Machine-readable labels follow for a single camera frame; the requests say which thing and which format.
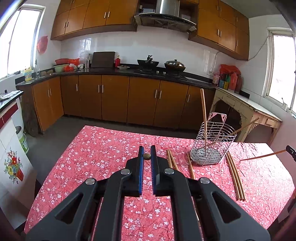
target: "ceiling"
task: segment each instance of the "ceiling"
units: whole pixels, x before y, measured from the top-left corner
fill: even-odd
[[[232,6],[247,18],[263,15],[280,14],[278,9],[269,0],[222,0]]]

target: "flower vase sticker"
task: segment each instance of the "flower vase sticker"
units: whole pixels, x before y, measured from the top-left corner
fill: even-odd
[[[18,179],[23,181],[24,174],[20,169],[22,167],[22,163],[20,162],[20,158],[17,157],[17,152],[14,152],[10,149],[10,152],[7,153],[8,159],[5,159],[4,165],[5,170],[4,172],[9,175],[9,179],[12,182],[16,182],[18,184]]]

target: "plate of food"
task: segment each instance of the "plate of food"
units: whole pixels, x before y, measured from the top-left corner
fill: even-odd
[[[117,68],[119,68],[119,69],[128,69],[129,67],[126,66],[126,65],[120,65],[120,66],[117,66]]]

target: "metal utensil holder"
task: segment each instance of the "metal utensil holder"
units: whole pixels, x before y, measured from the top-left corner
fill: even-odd
[[[221,115],[222,122],[212,122],[215,115]],[[235,130],[225,124],[227,115],[212,112],[207,120],[207,135],[205,137],[205,123],[203,122],[193,147],[190,151],[191,159],[199,165],[210,165],[219,163],[226,155],[230,144],[234,141],[236,134],[230,136]]]

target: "pink floral tablecloth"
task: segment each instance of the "pink floral tablecloth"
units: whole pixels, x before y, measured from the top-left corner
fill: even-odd
[[[59,158],[43,183],[30,210],[27,233],[51,209],[56,207],[85,179],[105,179],[125,167],[126,161],[138,155],[139,146],[167,158],[170,148],[180,171],[190,177],[186,152],[194,140],[150,136],[85,126]],[[274,156],[251,161],[239,160],[272,153],[267,144],[233,143],[230,153],[236,162],[246,193],[246,201],[236,201],[264,228],[268,228],[285,206],[294,184],[281,161]],[[226,160],[217,165],[193,164],[196,179],[210,178],[235,200],[233,181]],[[169,197],[152,194],[150,161],[144,163],[143,195],[127,197],[124,204],[122,240],[173,240],[173,222]]]

